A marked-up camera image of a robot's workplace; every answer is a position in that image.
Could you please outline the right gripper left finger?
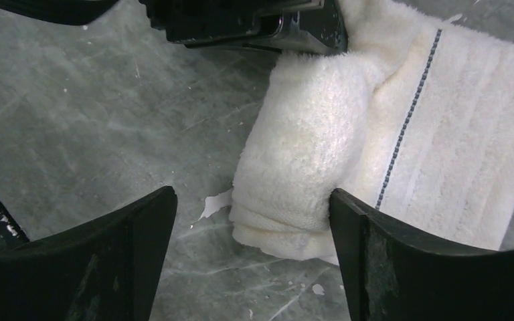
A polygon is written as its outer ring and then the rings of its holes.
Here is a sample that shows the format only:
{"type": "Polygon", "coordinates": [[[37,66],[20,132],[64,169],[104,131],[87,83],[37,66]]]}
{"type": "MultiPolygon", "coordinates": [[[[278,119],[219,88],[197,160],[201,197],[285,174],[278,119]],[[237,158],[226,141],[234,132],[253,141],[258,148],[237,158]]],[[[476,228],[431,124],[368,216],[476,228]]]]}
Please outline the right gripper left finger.
{"type": "Polygon", "coordinates": [[[0,320],[148,320],[177,213],[170,186],[0,251],[0,320]]]}

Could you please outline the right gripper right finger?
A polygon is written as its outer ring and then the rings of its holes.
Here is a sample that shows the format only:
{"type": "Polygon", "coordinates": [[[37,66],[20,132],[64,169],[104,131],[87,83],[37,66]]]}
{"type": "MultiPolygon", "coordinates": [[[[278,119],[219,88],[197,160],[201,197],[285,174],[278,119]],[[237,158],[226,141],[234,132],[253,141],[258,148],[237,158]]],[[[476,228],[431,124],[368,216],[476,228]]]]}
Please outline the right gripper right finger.
{"type": "Polygon", "coordinates": [[[514,320],[514,249],[437,237],[342,189],[329,222],[352,320],[514,320]]]}

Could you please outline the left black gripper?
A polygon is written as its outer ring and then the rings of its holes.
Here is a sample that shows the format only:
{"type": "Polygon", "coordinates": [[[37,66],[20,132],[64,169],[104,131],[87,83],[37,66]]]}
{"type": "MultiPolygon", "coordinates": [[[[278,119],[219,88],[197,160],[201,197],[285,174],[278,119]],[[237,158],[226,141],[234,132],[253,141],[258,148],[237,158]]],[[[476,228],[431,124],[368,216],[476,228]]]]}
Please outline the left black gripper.
{"type": "Polygon", "coordinates": [[[339,4],[326,0],[143,1],[151,27],[187,48],[297,51],[323,56],[347,50],[339,4]]]}

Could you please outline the cream white towel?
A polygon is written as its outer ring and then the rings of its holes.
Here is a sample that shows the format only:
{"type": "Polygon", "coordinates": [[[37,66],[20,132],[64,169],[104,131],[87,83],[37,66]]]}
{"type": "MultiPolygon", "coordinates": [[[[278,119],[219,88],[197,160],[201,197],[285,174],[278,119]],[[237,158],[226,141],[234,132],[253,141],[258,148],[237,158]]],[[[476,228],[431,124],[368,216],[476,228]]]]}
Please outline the cream white towel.
{"type": "Polygon", "coordinates": [[[337,264],[340,188],[497,250],[514,210],[514,43],[394,1],[341,1],[349,49],[283,53],[234,175],[233,238],[337,264]]]}

